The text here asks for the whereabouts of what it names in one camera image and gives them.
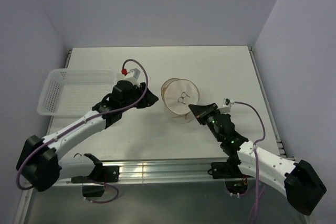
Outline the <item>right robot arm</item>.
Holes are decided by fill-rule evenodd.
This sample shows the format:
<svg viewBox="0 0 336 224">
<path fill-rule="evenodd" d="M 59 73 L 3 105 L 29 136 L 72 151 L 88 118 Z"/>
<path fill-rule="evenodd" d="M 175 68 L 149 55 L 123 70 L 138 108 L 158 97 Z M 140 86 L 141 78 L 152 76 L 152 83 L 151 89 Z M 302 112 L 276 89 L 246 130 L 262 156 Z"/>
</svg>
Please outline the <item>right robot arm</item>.
<svg viewBox="0 0 336 224">
<path fill-rule="evenodd" d="M 208 173 L 214 179 L 254 177 L 282 193 L 301 214 L 312 214 L 327 188 L 310 163 L 288 160 L 258 147 L 235 130 L 231 115 L 216 103 L 188 107 L 228 156 L 224 162 L 211 163 Z"/>
</svg>

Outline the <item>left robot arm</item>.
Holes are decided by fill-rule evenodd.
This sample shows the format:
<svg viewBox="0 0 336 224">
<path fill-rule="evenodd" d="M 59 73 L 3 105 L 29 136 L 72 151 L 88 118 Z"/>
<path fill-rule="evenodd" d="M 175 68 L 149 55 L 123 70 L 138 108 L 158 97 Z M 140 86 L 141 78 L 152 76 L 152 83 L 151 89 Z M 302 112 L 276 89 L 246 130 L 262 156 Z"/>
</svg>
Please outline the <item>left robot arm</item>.
<svg viewBox="0 0 336 224">
<path fill-rule="evenodd" d="M 16 165 L 17 187 L 25 190 L 20 184 L 21 177 L 30 182 L 30 188 L 38 191 L 46 191 L 64 178 L 82 177 L 91 182 L 101 182 L 103 164 L 94 155 L 83 154 L 74 162 L 62 162 L 61 159 L 79 143 L 120 120 L 123 112 L 131 108 L 148 108 L 157 101 L 158 97 L 146 83 L 118 81 L 111 93 L 73 124 L 54 134 L 42 138 L 33 135 L 26 140 Z"/>
</svg>

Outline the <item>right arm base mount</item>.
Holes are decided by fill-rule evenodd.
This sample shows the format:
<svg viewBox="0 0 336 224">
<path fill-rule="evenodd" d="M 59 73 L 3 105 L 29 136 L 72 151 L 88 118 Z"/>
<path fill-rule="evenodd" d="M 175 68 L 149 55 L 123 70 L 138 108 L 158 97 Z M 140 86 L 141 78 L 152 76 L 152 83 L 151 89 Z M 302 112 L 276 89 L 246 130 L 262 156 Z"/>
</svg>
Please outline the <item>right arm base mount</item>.
<svg viewBox="0 0 336 224">
<path fill-rule="evenodd" d="M 243 174 L 237 165 L 231 162 L 212 162 L 207 173 L 212 179 L 223 179 L 229 194 L 236 196 L 248 194 L 254 185 L 248 185 L 251 176 Z"/>
</svg>

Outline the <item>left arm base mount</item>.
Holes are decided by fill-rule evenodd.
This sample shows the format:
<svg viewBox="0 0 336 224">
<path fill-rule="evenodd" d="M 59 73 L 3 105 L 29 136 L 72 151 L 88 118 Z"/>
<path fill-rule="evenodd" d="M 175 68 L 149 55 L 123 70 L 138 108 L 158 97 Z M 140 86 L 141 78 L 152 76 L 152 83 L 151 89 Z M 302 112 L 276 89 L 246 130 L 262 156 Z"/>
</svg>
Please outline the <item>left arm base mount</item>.
<svg viewBox="0 0 336 224">
<path fill-rule="evenodd" d="M 87 201 L 96 204 L 104 204 L 116 200 L 119 190 L 113 183 L 119 180 L 119 166 L 101 166 L 95 168 L 88 176 L 71 178 L 72 184 L 82 184 L 82 195 Z M 112 192 L 113 197 L 109 200 L 99 200 L 104 193 Z"/>
</svg>

